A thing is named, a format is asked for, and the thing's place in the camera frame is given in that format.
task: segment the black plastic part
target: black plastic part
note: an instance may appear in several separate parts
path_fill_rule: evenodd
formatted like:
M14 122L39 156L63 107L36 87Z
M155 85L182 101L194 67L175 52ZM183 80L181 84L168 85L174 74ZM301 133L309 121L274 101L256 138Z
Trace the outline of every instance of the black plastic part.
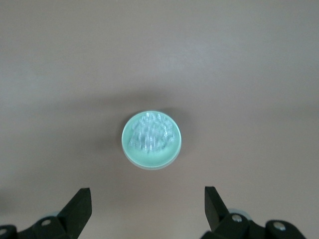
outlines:
M3 225L0 226L0 239L15 239L16 238L16 227L14 225Z
M294 225L285 221L271 220L264 228L241 214L230 214L214 187L205 187L205 213L212 231L201 239L306 239ZM236 217L234 220L233 215L240 216L240 222ZM285 229L276 228L275 222L282 223Z
M229 214L215 187L205 187L205 214L212 231Z
M57 215L67 235L78 238L92 214L91 192L80 189L71 201Z
M275 222L282 223L285 226L285 230L282 231L275 228ZM294 225L279 220L271 220L266 223L266 237L268 239L306 239Z
M46 217L19 233L13 225L0 226L0 239L77 239L92 214L91 192L80 189L57 217Z
M234 221L232 217L237 215L241 218L240 222ZM227 239L243 239L248 234L249 221L240 214L228 214L214 231L215 235Z

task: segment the screw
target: screw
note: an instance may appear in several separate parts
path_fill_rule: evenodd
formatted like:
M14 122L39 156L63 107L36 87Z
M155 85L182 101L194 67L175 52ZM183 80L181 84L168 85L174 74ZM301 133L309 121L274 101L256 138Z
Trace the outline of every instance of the screw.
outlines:
M232 218L235 222L238 222L238 223L240 223L240 222L243 221L242 218L241 218L241 216L239 216L239 215L237 215L237 214L233 215L231 218Z
M51 220L50 219L47 219L47 220L44 220L42 223L41 223L41 226L47 226L51 223Z
M8 231L8 230L5 229L5 228L0 229L0 236L6 234L7 231Z
M274 227L278 230L284 231L286 230L286 227L284 224L280 223L280 222L274 222Z

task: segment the petri dish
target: petri dish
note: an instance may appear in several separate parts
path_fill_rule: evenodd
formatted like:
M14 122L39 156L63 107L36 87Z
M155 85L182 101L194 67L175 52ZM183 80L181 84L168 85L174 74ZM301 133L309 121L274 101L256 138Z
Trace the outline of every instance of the petri dish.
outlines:
M180 152L180 130L165 113L144 111L126 123L122 148L134 165L147 170L162 169L173 163Z

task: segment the crystal cluster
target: crystal cluster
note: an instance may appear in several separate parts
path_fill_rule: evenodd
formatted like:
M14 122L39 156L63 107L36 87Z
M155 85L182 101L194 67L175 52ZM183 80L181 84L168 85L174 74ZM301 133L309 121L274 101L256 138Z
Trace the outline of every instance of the crystal cluster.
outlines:
M132 130L130 146L147 153L161 151L175 140L173 124L157 113L145 113Z

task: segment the mint green dish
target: mint green dish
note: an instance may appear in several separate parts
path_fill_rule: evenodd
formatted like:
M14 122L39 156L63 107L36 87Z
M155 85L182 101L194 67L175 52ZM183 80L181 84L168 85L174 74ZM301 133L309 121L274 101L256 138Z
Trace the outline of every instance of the mint green dish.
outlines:
M156 170L170 165L181 148L181 134L175 121L158 111L133 116L122 133L125 156L134 165Z

